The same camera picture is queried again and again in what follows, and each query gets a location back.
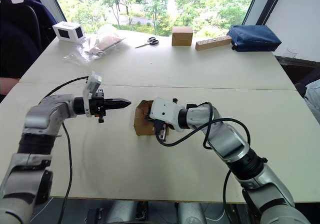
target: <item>person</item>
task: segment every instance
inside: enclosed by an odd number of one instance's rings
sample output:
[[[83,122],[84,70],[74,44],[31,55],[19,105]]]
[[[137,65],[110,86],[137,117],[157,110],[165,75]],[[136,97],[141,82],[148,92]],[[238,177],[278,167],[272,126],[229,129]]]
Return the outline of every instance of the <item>person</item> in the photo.
[[[25,32],[0,18],[0,102],[39,55],[35,43]]]
[[[308,84],[305,93],[304,100],[320,124],[320,79]]]

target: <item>white table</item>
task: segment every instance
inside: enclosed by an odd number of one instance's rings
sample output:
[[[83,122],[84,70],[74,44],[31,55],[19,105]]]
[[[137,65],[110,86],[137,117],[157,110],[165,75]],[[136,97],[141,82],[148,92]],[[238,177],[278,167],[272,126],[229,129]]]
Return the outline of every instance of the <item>white table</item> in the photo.
[[[24,117],[30,107],[56,84],[19,83],[0,104],[0,179],[10,156],[18,149]],[[81,96],[82,85],[69,85],[60,94]],[[176,147],[161,146],[155,137],[138,137],[133,129],[135,108],[156,97],[180,104],[210,101],[224,117],[243,121],[251,144],[280,176],[296,202],[320,201],[317,175],[320,127],[296,91],[207,88],[103,86],[106,97],[132,102],[107,112],[106,122],[84,115],[66,120],[71,137],[73,182],[70,197],[135,200],[221,202],[226,165],[202,147],[197,133]],[[68,148],[63,131],[53,148],[51,194],[64,196],[68,184]],[[169,141],[183,134],[171,132]],[[231,179],[228,202],[244,202],[241,188]]]
[[[320,126],[271,53],[237,53],[228,46],[196,51],[194,44],[172,47],[169,37],[158,37],[158,46],[134,49],[151,35],[123,33],[126,41],[90,68],[64,62],[72,43],[55,39],[43,52],[0,104],[0,179],[18,149],[27,111],[58,84],[94,70],[103,76],[105,97],[132,104],[108,111],[103,124],[85,116],[66,120],[74,169],[70,197],[222,201],[228,169],[202,147],[203,134],[172,148],[161,146],[155,137],[135,134],[136,106],[162,97],[178,98],[182,105],[210,101],[224,117],[243,121],[253,149],[268,158],[294,200],[320,201]],[[81,96],[83,83],[58,93]],[[53,196],[65,195],[69,176],[67,141],[61,134],[52,151]],[[172,131],[168,141],[181,135]],[[227,201],[244,202],[233,176]]]
[[[135,49],[151,35],[122,32],[127,38],[89,68],[67,63],[74,44],[56,38],[21,82],[63,83],[92,69],[105,85],[295,90],[271,52],[236,52],[228,45],[196,51],[195,41],[171,46],[171,37]]]

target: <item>robotic arm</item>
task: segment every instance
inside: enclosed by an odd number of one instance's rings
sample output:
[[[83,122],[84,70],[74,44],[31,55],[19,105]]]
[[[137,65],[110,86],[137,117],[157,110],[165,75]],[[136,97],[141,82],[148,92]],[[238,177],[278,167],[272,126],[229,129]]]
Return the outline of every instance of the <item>robotic arm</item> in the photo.
[[[131,104],[125,99],[104,99],[100,84],[101,77],[93,73],[83,97],[49,96],[27,113],[18,152],[13,154],[0,187],[0,223],[27,224],[34,206],[48,200],[53,173],[46,167],[51,164],[51,150],[64,119],[86,114],[99,117],[102,123],[106,110]]]
[[[208,105],[188,105],[185,109],[176,103],[157,98],[151,107],[150,118],[155,120],[156,135],[163,122],[178,132],[196,129],[209,122]],[[221,118],[213,107],[213,120]],[[242,186],[242,194],[251,211],[261,217],[262,224],[309,224],[308,220],[295,209],[294,200],[278,176],[249,146],[237,130],[224,122],[213,123],[208,144],[226,163]]]

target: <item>plastic bag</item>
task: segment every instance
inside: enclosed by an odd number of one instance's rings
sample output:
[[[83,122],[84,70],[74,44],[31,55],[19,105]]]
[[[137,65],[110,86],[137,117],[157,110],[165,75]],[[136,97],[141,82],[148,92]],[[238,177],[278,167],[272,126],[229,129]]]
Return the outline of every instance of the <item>plastic bag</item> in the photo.
[[[97,34],[89,34],[75,49],[65,56],[65,60],[78,65],[90,66],[96,59],[100,59],[112,52],[116,44],[124,40],[117,34],[117,29],[112,25],[104,25],[99,28]]]

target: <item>window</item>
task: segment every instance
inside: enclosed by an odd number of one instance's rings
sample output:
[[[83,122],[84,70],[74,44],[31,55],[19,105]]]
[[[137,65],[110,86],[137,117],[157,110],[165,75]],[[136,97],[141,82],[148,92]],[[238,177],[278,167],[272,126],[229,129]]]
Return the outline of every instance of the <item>window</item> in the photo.
[[[252,0],[58,0],[67,21],[95,33],[104,24],[161,36],[192,26],[195,36],[225,35],[242,24]]]

